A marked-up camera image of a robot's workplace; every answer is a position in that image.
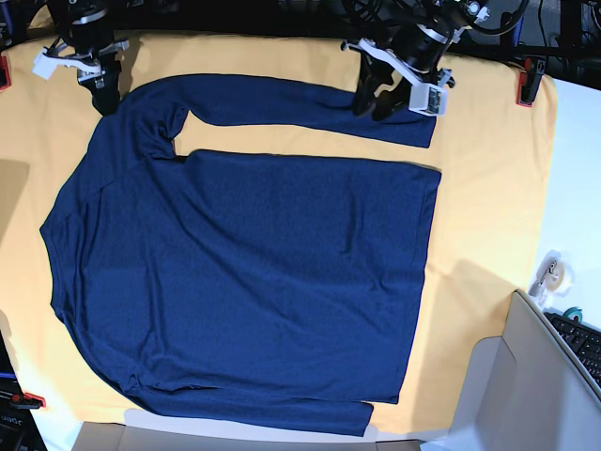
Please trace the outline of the clear tape dispenser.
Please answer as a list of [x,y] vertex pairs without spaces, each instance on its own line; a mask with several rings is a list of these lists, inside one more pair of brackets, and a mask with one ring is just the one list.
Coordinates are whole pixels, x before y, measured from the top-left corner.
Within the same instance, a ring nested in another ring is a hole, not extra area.
[[551,250],[540,264],[528,294],[543,304],[548,295],[566,296],[575,280],[575,273],[560,251]]

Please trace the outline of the yellow table cloth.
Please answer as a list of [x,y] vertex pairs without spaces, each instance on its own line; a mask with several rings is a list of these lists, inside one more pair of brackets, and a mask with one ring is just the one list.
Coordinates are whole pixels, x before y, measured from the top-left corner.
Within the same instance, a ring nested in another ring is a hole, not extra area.
[[[18,381],[47,405],[43,432],[73,421],[121,423],[130,402],[101,381],[50,306],[51,274],[39,234],[99,121],[72,70],[32,71],[42,49],[6,51],[1,94],[1,328]],[[533,107],[516,104],[515,69],[447,56],[456,80],[427,149],[292,126],[215,127],[189,117],[179,154],[196,149],[406,161],[441,173],[425,285],[399,401],[378,404],[381,434],[452,424],[473,347],[501,334],[511,294],[531,279],[547,195],[558,94],[543,80]]]

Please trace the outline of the red clamp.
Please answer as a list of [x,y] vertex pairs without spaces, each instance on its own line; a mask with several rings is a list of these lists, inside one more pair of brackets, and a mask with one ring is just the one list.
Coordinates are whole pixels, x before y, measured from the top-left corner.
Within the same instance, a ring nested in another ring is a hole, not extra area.
[[539,86],[546,73],[547,60],[541,56],[529,56],[524,61],[524,69],[519,74],[516,104],[532,107]]
[[9,75],[9,67],[8,60],[5,56],[0,56],[0,90],[3,91],[10,87],[10,75]]
[[46,407],[46,401],[43,397],[29,393],[12,394],[9,396],[8,402],[16,410],[37,410]]

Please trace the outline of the black keyboard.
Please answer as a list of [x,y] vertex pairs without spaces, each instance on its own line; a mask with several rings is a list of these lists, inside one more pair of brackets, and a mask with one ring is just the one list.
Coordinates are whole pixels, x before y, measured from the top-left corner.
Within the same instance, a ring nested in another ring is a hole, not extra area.
[[600,399],[600,332],[562,314],[545,311],[551,339],[572,372]]

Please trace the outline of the dark blue long-sleeve shirt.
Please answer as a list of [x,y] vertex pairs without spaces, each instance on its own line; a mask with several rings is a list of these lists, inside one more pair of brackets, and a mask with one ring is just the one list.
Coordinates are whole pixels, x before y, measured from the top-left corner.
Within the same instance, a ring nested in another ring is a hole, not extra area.
[[40,234],[52,308],[103,381],[160,415],[352,436],[397,401],[440,173],[173,148],[188,115],[429,146],[434,118],[375,122],[351,100],[192,74],[136,88],[99,122]]

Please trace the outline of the red clamp bottom left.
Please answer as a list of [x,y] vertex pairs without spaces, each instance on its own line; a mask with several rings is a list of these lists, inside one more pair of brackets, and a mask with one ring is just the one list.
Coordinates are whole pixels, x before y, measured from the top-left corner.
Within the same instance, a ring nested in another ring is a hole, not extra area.
[[46,401],[43,397],[29,393],[12,394],[9,396],[8,402],[16,410],[37,410],[46,407]]

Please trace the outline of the cardboard box right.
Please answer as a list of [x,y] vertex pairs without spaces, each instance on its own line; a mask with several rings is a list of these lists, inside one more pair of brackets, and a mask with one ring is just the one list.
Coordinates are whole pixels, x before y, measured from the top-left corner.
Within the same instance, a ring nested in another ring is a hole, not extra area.
[[471,354],[450,450],[597,450],[600,390],[526,293]]

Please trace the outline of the red clamp top left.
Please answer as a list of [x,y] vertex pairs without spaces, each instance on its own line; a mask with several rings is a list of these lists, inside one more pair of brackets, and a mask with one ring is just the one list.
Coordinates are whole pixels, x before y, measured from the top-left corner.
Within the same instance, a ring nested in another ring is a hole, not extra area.
[[0,90],[3,91],[10,87],[10,75],[9,75],[9,67],[8,60],[5,56],[0,56]]

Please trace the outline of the red clamp top right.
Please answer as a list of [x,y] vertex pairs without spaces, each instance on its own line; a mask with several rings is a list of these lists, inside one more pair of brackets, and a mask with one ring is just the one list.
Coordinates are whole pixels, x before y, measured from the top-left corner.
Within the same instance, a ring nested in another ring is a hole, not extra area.
[[516,104],[532,107],[539,86],[546,73],[547,60],[541,56],[529,56],[524,61],[524,69],[519,74]]

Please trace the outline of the green tape roll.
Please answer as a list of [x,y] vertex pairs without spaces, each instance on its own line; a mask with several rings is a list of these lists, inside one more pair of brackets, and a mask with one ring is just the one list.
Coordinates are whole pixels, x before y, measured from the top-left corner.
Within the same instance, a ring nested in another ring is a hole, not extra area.
[[579,307],[570,307],[562,314],[565,318],[574,322],[581,323],[583,319],[582,309]]

